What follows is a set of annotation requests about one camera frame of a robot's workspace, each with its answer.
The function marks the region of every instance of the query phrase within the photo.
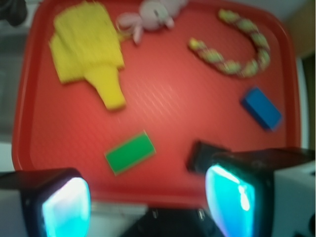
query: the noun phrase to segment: red tray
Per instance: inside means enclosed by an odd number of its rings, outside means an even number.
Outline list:
[[[145,33],[141,45],[122,43],[125,69],[119,74],[127,107],[106,110],[94,88],[81,81],[59,82],[48,41],[53,19],[79,0],[45,0],[27,42],[13,137],[16,169],[75,167],[88,181],[92,198],[144,202],[152,206],[206,206],[204,177],[186,163],[195,140],[233,151],[300,145],[299,96],[295,58],[282,24],[264,11],[221,0],[191,0],[171,31]],[[140,1],[102,2],[115,20],[137,12]],[[271,64],[251,79],[212,69],[187,48],[201,39],[225,58],[247,61],[249,39],[217,19],[220,8],[251,19],[271,47]],[[258,86],[283,115],[275,132],[266,132],[240,105]],[[145,130],[157,154],[114,176],[104,153]]]

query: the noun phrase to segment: blue light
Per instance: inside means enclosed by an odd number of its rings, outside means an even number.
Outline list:
[[[42,205],[48,237],[84,237],[91,213],[88,184],[82,178],[72,178]]]
[[[206,197],[212,217],[226,237],[253,236],[254,187],[220,165],[206,173]]]

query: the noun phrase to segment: dog toy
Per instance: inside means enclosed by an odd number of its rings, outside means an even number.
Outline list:
[[[260,33],[258,27],[249,19],[240,17],[237,13],[221,9],[219,19],[226,24],[238,28],[250,37],[256,50],[256,58],[246,64],[234,60],[225,60],[215,49],[208,48],[204,42],[194,38],[189,41],[189,48],[206,63],[214,66],[220,72],[227,75],[235,75],[240,78],[248,78],[264,71],[270,63],[270,47],[265,36]]]
[[[173,18],[187,3],[188,0],[145,0],[139,13],[124,13],[117,18],[117,29],[123,35],[132,35],[139,44],[144,30],[155,31],[163,26],[172,29]]]

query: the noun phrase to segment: braided rope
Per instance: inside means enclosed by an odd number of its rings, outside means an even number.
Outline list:
[[[242,18],[232,11],[221,9],[218,16],[220,20],[238,28],[253,41],[257,50],[256,58],[245,64],[234,60],[225,60],[215,49],[207,48],[204,42],[194,38],[190,39],[189,48],[206,63],[213,65],[220,72],[227,75],[248,78],[256,75],[258,72],[264,71],[270,63],[270,47],[258,27],[249,19]]]

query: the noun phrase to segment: stuffed bunny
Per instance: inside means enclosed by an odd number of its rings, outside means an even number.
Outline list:
[[[123,34],[133,35],[139,44],[144,30],[155,31],[163,26],[174,27],[173,18],[188,0],[145,0],[139,7],[139,14],[124,13],[117,18],[117,28]]]

